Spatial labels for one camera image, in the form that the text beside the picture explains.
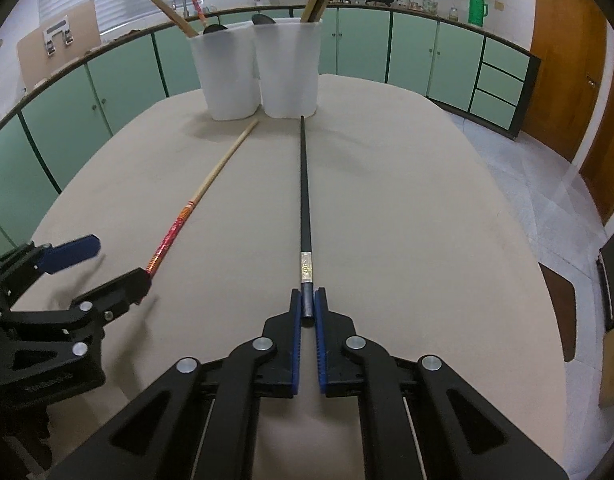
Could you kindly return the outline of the black chopstick silver band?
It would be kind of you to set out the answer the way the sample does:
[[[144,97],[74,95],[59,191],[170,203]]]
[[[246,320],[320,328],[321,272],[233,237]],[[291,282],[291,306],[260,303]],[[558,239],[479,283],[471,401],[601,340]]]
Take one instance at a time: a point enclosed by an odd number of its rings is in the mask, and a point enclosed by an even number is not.
[[[307,142],[305,117],[299,118],[301,140],[301,318],[305,326],[313,325],[313,248],[311,247],[311,222]]]

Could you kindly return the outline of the bamboo chopstick plain tan handle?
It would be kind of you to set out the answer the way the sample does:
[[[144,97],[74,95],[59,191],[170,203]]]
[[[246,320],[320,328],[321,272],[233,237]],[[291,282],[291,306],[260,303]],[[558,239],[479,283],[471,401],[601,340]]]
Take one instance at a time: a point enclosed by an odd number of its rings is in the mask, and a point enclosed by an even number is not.
[[[211,172],[204,179],[200,187],[195,191],[192,197],[187,201],[185,206],[179,211],[177,218],[173,221],[173,224],[168,229],[166,235],[159,243],[157,249],[155,250],[152,258],[147,263],[146,272],[150,275],[151,278],[154,278],[158,269],[161,267],[163,261],[165,260],[168,252],[170,251],[171,246],[175,242],[179,233],[185,226],[185,223],[190,219],[194,210],[197,206],[199,206],[200,201],[205,196],[207,191],[211,188],[211,185],[218,178],[221,171],[225,169],[227,163],[230,161],[235,152],[240,148],[240,146],[244,143],[244,141],[249,137],[249,135],[255,130],[258,126],[259,120],[253,119],[246,128],[241,132],[241,134],[237,137],[237,140],[229,147],[229,150],[224,154],[219,162],[217,162],[216,166],[211,169]]]

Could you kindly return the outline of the bamboo chopstick red patterned handle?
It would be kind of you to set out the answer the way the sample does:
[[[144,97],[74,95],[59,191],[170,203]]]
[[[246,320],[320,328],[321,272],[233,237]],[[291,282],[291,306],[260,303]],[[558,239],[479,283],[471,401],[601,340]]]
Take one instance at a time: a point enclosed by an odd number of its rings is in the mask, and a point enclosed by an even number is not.
[[[187,36],[188,38],[194,38],[199,36],[199,33],[188,23],[188,21],[178,14],[173,8],[167,6],[167,4],[163,0],[150,0],[151,3],[156,6],[159,10],[161,10],[170,21],[173,22],[180,30]]]

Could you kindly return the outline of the shiny steel spoon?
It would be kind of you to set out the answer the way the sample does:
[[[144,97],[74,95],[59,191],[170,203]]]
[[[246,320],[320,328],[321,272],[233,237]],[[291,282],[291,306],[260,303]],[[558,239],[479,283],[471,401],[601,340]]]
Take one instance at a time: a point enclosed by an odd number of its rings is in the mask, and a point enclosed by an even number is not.
[[[252,15],[252,23],[254,25],[273,25],[275,19],[267,14],[255,13]]]

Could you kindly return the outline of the bamboo chopstick red orange handle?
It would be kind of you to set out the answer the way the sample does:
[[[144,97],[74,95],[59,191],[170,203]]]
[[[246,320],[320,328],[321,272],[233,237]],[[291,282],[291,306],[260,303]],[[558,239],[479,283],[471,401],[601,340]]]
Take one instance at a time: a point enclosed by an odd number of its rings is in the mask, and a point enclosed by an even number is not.
[[[191,0],[192,4],[193,4],[193,8],[196,12],[197,18],[199,19],[199,21],[201,22],[203,28],[206,28],[208,25],[208,21],[207,18],[202,10],[201,4],[200,4],[200,0]]]

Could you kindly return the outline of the green lower kitchen cabinets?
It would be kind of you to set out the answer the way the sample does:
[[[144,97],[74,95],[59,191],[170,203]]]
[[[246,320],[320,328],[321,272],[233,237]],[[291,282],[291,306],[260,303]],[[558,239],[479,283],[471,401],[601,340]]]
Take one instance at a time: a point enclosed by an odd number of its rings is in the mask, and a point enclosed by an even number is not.
[[[333,6],[319,70],[421,94],[514,138],[540,61],[516,44],[440,18]],[[200,88],[188,41],[170,26],[121,37],[25,96],[0,122],[0,254],[30,240],[57,196],[122,127]]]

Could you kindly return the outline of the brown wooden stool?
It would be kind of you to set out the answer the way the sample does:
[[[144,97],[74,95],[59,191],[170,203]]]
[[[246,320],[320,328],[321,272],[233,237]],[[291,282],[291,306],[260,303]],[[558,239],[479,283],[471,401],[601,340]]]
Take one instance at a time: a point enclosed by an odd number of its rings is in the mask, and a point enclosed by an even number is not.
[[[571,362],[576,352],[576,297],[574,285],[548,268],[538,263],[544,277],[549,296],[557,319],[563,359]]]

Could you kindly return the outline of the brown cardboard panel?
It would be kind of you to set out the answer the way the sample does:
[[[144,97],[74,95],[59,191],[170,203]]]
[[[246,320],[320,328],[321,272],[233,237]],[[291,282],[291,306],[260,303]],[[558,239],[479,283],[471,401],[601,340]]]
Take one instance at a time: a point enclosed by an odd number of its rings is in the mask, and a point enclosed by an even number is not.
[[[48,18],[19,40],[17,55],[22,82],[30,91],[64,66],[102,44],[93,0]]]

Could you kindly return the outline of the white double utensil holder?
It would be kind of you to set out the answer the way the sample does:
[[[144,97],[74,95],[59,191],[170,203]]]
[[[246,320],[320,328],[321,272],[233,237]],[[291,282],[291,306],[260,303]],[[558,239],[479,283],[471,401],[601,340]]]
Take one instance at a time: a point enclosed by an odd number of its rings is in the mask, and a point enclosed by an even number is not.
[[[217,122],[257,110],[310,117],[318,106],[321,22],[276,18],[235,23],[188,39],[208,114]]]

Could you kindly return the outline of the wooden door far right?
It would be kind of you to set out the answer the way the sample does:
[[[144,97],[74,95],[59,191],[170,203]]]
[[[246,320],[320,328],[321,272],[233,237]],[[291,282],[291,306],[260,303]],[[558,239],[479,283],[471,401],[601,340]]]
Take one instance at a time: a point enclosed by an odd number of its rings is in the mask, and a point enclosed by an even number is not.
[[[614,214],[614,69],[606,108],[580,174],[602,222],[607,223]]]

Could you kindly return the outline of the glass jars on counter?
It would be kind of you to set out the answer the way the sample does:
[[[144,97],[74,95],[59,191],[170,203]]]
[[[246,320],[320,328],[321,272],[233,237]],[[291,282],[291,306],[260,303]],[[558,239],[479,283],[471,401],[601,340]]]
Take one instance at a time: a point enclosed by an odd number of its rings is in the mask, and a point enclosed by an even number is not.
[[[447,20],[453,22],[459,21],[457,8],[452,6],[447,12],[441,13],[441,8],[439,7],[439,4],[434,0],[422,0],[421,2],[414,0],[395,0],[395,6],[397,6],[397,8],[409,11],[440,16],[441,18],[447,18]]]

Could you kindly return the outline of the green thermos flask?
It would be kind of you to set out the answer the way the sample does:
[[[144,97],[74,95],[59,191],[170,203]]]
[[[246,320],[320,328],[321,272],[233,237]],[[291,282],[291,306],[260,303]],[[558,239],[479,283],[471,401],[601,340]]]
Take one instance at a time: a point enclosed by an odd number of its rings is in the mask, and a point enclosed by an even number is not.
[[[483,27],[488,15],[488,3],[486,0],[469,0],[468,23]]]

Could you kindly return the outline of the wooden door near cabinets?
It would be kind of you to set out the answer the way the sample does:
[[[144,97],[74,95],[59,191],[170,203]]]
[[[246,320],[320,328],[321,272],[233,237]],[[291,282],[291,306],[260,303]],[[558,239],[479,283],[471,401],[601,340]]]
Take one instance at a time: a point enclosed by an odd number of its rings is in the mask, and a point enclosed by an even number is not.
[[[522,130],[569,162],[592,119],[606,51],[594,0],[536,0],[531,52],[540,65]]]

